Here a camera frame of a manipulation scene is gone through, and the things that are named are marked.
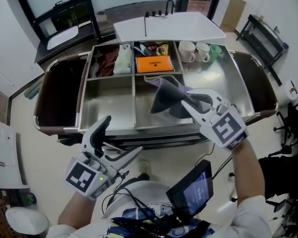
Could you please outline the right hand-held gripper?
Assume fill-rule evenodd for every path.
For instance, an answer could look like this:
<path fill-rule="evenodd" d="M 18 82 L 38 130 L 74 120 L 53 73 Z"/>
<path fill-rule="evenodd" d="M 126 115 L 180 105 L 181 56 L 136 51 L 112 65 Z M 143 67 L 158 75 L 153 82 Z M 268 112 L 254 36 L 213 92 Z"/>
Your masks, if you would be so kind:
<path fill-rule="evenodd" d="M 245 122 L 237 108 L 212 88 L 188 91 L 196 104 L 182 100 L 181 104 L 201 126 L 200 132 L 217 146 L 233 151 L 248 137 Z"/>

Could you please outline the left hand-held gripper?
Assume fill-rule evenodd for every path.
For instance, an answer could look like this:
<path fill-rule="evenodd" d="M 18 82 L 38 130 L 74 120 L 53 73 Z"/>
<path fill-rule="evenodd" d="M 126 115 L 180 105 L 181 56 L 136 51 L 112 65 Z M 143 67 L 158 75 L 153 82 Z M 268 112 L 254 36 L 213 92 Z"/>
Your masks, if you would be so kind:
<path fill-rule="evenodd" d="M 72 158 L 68 166 L 65 183 L 80 195 L 96 200 L 117 179 L 118 171 L 125 168 L 143 150 L 142 146 L 134 147 L 111 157 L 105 154 L 102 146 L 106 129 L 111 116 L 95 122 L 82 138 L 79 155 Z"/>

